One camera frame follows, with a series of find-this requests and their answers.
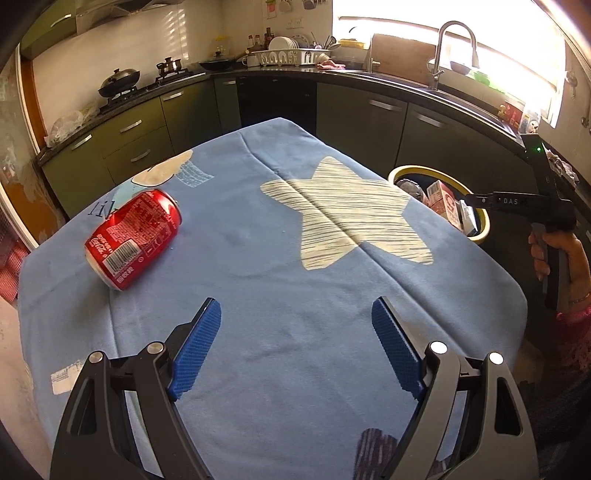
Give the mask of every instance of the yellow rim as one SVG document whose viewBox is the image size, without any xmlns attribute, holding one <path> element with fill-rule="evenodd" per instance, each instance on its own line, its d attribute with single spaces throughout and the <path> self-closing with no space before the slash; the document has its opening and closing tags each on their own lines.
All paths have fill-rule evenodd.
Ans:
<svg viewBox="0 0 591 480">
<path fill-rule="evenodd" d="M 430 177 L 434 177 L 437 180 L 444 181 L 445 183 L 454 187 L 458 192 L 461 192 L 463 195 L 472 193 L 472 191 L 463 183 L 458 182 L 456 179 L 444 174 L 442 171 L 435 170 L 434 168 L 429 167 L 421 167 L 419 165 L 405 165 L 403 167 L 395 168 L 390 172 L 390 175 L 388 175 L 388 181 L 392 185 L 394 185 L 394 183 L 398 179 L 404 177 L 405 175 L 410 175 L 413 173 L 429 175 Z M 486 210 L 477 208 L 476 213 L 478 214 L 478 218 L 480 219 L 480 231 L 478 232 L 478 235 L 469 236 L 468 238 L 472 240 L 476 245 L 480 245 L 488 236 L 488 233 L 491 231 L 491 220 L 489 219 Z"/>
</svg>

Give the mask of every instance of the person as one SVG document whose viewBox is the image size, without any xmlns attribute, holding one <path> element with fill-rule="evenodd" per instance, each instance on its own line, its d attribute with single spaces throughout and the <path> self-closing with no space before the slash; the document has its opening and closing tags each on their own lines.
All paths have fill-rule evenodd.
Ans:
<svg viewBox="0 0 591 480">
<path fill-rule="evenodd" d="M 569 307 L 556 315 L 558 371 L 562 392 L 528 406 L 541 478 L 583 478 L 584 452 L 591 441 L 591 273 L 583 245 L 572 232 L 545 233 L 543 240 L 569 259 Z M 534 269 L 541 281 L 550 274 L 544 250 L 529 237 Z"/>
</svg>

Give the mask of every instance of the red coca-cola can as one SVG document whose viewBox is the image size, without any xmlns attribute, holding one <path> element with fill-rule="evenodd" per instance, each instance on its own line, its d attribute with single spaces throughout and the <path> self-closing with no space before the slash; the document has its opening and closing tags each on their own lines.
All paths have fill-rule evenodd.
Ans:
<svg viewBox="0 0 591 480">
<path fill-rule="evenodd" d="M 166 249 L 181 221 L 169 195 L 144 190 L 95 230 L 85 243 L 86 259 L 109 287 L 124 290 Z"/>
</svg>

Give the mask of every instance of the window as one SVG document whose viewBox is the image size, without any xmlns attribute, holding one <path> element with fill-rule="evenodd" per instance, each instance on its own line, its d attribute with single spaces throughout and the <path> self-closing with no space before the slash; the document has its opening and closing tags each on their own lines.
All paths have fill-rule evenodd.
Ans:
<svg viewBox="0 0 591 480">
<path fill-rule="evenodd" d="M 564 82 L 565 46 L 558 27 L 532 0 L 333 0 L 336 38 L 369 43 L 384 33 L 437 44 L 437 31 L 459 20 L 475 33 L 480 70 L 492 84 L 523 103 L 533 103 L 556 123 Z M 349 30 L 356 27 L 353 33 Z M 442 64 L 471 65 L 470 40 L 460 26 L 446 35 Z"/>
</svg>

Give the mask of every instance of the barcode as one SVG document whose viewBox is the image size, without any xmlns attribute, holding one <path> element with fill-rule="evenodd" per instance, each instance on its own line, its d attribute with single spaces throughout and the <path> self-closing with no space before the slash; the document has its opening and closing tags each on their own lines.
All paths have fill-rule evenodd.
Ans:
<svg viewBox="0 0 591 480">
<path fill-rule="evenodd" d="M 130 239 L 113 250 L 113 253 L 103 260 L 103 265 L 115 276 L 140 253 L 138 244 Z"/>
</svg>

